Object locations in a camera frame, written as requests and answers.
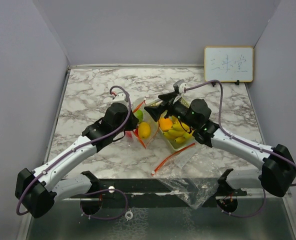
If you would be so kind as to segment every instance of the white ring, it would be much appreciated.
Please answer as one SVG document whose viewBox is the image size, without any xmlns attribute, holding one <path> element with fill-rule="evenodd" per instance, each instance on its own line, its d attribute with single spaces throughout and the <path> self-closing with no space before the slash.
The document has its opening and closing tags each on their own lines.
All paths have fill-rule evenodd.
<svg viewBox="0 0 296 240">
<path fill-rule="evenodd" d="M 124 217 L 128 220 L 132 219 L 134 216 L 134 214 L 132 213 L 132 211 L 127 211 L 125 214 L 124 214 Z"/>
<path fill-rule="evenodd" d="M 108 189 L 115 189 L 115 187 L 114 186 L 110 186 L 110 187 L 108 187 Z"/>
</svg>

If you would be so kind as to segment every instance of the marble table surface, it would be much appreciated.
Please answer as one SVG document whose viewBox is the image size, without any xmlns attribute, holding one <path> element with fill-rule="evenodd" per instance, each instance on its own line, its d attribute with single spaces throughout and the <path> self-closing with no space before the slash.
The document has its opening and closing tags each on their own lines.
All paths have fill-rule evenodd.
<svg viewBox="0 0 296 240">
<path fill-rule="evenodd" d="M 49 160 L 71 145 L 90 124 L 104 116 L 112 99 L 113 85 L 124 87 L 131 101 L 173 91 L 173 84 L 185 80 L 189 87 L 204 82 L 202 68 L 111 68 L 72 69 L 53 136 Z M 212 110 L 211 120 L 218 122 L 220 88 L 211 84 L 189 91 L 185 99 L 205 99 Z M 225 83 L 223 86 L 222 125 L 233 133 L 262 143 L 256 117 L 245 84 Z M 198 145 L 194 158 L 211 162 L 224 171 L 254 168 L 243 159 L 220 149 Z M 66 177 L 91 171 L 98 178 L 151 178 L 151 172 L 171 151 L 157 134 L 147 149 L 122 139 L 105 147 L 75 167 Z M 212 176 L 204 173 L 202 177 Z"/>
</svg>

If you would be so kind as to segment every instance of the clear plastic bag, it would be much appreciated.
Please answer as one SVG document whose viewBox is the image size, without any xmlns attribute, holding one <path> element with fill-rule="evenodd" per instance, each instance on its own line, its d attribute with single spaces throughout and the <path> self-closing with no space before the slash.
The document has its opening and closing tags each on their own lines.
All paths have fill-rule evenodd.
<svg viewBox="0 0 296 240">
<path fill-rule="evenodd" d="M 145 99 L 139 98 L 132 104 L 132 112 L 134 114 L 139 110 L 142 112 L 142 121 L 146 122 L 150 126 L 150 136 L 145 139 L 141 139 L 136 130 L 132 131 L 131 133 L 132 133 L 133 139 L 136 139 L 144 148 L 147 148 L 150 142 L 154 139 L 154 137 L 158 133 L 159 124 L 158 122 L 155 122 L 153 120 L 153 118 L 149 115 L 148 112 L 145 111 L 144 109 L 145 106 L 146 106 Z"/>
<path fill-rule="evenodd" d="M 154 174 L 169 190 L 179 193 L 178 197 L 193 209 L 216 193 L 217 180 L 222 175 L 215 163 L 204 161 L 198 152 L 200 146 L 191 147 L 169 159 Z"/>
</svg>

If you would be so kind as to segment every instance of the gray wall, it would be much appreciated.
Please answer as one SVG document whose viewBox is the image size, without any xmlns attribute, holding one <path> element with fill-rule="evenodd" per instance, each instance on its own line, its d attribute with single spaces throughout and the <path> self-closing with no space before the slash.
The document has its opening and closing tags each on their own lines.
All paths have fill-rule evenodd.
<svg viewBox="0 0 296 240">
<path fill-rule="evenodd" d="M 67 59 L 31 0 L 0 0 L 0 240 L 14 240 L 18 172 L 42 162 Z"/>
<path fill-rule="evenodd" d="M 280 2 L 34 1 L 50 20 L 72 65 L 203 64 L 206 46 L 254 46 Z"/>
<path fill-rule="evenodd" d="M 267 144 L 288 146 L 296 162 L 296 0 L 281 1 L 258 41 L 249 88 Z"/>
</svg>

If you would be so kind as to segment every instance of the yellow banana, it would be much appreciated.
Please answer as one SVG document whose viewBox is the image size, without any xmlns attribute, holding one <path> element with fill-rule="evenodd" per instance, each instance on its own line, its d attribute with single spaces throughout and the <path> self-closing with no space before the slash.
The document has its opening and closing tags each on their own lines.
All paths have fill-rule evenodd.
<svg viewBox="0 0 296 240">
<path fill-rule="evenodd" d="M 175 140 L 174 140 L 174 142 L 176 143 L 176 144 L 182 144 L 182 143 L 184 143 L 186 141 L 186 138 L 184 138 L 183 136 L 179 136 L 179 137 L 177 137 Z"/>
<path fill-rule="evenodd" d="M 194 131 L 192 131 L 191 133 L 185 132 L 182 136 L 185 139 L 190 139 L 193 136 Z"/>
<path fill-rule="evenodd" d="M 174 124 L 179 123 L 179 122 L 178 122 L 178 119 L 177 119 L 175 116 L 171 116 L 171 120 L 172 120 L 172 122 L 173 122 Z"/>
<path fill-rule="evenodd" d="M 170 135 L 167 131 L 163 132 L 163 135 L 166 139 L 169 140 L 174 140 L 175 138 L 177 138 L 176 136 Z"/>
<path fill-rule="evenodd" d="M 184 135 L 185 131 L 176 131 L 175 129 L 169 129 L 168 133 L 174 137 L 181 137 L 182 135 Z"/>
<path fill-rule="evenodd" d="M 188 131 L 189 130 L 189 126 L 184 124 L 183 122 L 181 123 L 176 123 L 174 125 L 172 125 L 172 128 L 175 129 L 176 131 Z"/>
</svg>

